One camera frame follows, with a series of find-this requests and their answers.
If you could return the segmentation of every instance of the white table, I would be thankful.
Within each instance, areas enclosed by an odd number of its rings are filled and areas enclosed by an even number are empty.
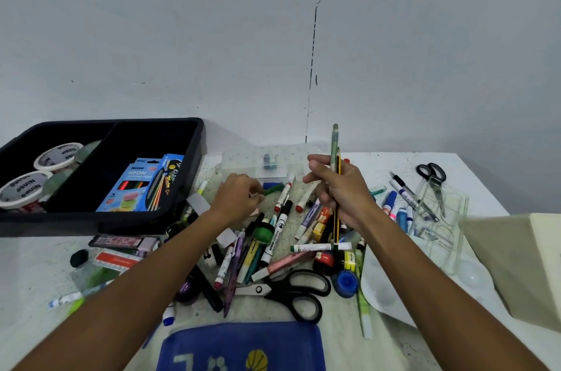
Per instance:
[[[349,153],[368,186],[389,185],[389,171],[401,176],[412,188],[420,181],[415,166],[435,162],[445,169],[448,183],[470,196],[469,213],[474,216],[508,214],[458,155],[447,153]],[[195,186],[214,174],[220,155],[203,158]],[[75,289],[70,279],[70,255],[87,246],[91,237],[44,237],[0,239],[0,371],[13,367],[33,346],[66,318],[68,305],[47,310],[51,299]],[[337,369],[439,369],[417,329],[383,316],[371,308],[374,339],[362,338],[356,301],[342,299],[334,292],[321,299],[324,316],[319,323],[327,370]],[[290,320],[288,310],[264,299],[236,301],[228,318],[214,313],[204,299],[193,306],[180,307],[171,328],[189,328],[230,322]],[[248,302],[255,302],[247,307]],[[136,355],[127,369],[154,370],[159,346],[169,327],[158,328],[149,346]],[[536,327],[533,337],[543,332]],[[534,349],[547,365],[555,360]]]

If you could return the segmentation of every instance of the blue pouch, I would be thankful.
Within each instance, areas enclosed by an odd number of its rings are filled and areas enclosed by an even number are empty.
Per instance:
[[[325,371],[321,334],[305,322],[224,323],[180,330],[156,371]]]

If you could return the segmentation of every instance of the black-handled scissors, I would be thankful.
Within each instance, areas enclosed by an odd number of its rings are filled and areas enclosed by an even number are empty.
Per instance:
[[[427,181],[432,178],[431,188],[437,198],[442,216],[446,217],[446,211],[444,210],[444,198],[442,197],[442,182],[446,180],[446,172],[438,164],[429,163],[419,164],[417,166],[417,173]]]
[[[323,288],[317,289],[309,285],[294,285],[292,280],[297,276],[308,276],[323,283]],[[317,324],[323,314],[323,309],[318,298],[326,297],[331,292],[329,280],[319,272],[309,269],[296,269],[279,281],[267,281],[264,284],[253,284],[236,288],[236,295],[263,296],[266,299],[284,304],[292,313],[292,316],[300,322]],[[303,300],[314,305],[315,312],[311,317],[304,317],[294,307],[297,300]]]

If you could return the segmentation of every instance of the storage box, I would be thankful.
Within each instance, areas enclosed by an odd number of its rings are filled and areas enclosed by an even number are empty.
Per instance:
[[[467,219],[462,228],[510,314],[561,332],[561,214]]]
[[[46,202],[46,213],[0,211],[0,236],[147,235],[179,219],[204,146],[201,119],[114,119],[38,124],[0,148],[0,186],[33,170],[38,155],[65,142],[101,143]],[[138,157],[184,155],[157,211],[96,212]]]

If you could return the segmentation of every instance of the blue bottle cap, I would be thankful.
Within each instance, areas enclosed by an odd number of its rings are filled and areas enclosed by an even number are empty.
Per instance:
[[[164,324],[164,327],[169,327],[170,325],[173,324],[174,321],[175,321],[174,317],[167,317],[162,319],[162,324]]]
[[[353,297],[359,290],[359,279],[351,271],[341,271],[337,274],[333,285],[337,294],[347,299]]]

